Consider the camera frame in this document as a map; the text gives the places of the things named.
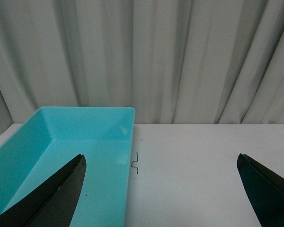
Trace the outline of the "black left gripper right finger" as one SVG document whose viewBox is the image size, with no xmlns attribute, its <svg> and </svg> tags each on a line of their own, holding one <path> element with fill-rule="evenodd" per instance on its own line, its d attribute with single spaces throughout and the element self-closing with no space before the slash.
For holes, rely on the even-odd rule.
<svg viewBox="0 0 284 227">
<path fill-rule="evenodd" d="M 261 226 L 284 227 L 284 178 L 246 154 L 239 154 L 237 169 Z"/>
</svg>

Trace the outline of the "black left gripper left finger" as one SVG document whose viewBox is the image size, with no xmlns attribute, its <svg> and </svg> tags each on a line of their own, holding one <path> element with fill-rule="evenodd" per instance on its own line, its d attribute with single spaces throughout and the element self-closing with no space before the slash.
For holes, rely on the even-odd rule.
<svg viewBox="0 0 284 227">
<path fill-rule="evenodd" d="M 68 227 L 83 187 L 84 155 L 77 155 L 30 194 L 0 214 L 0 227 Z"/>
</svg>

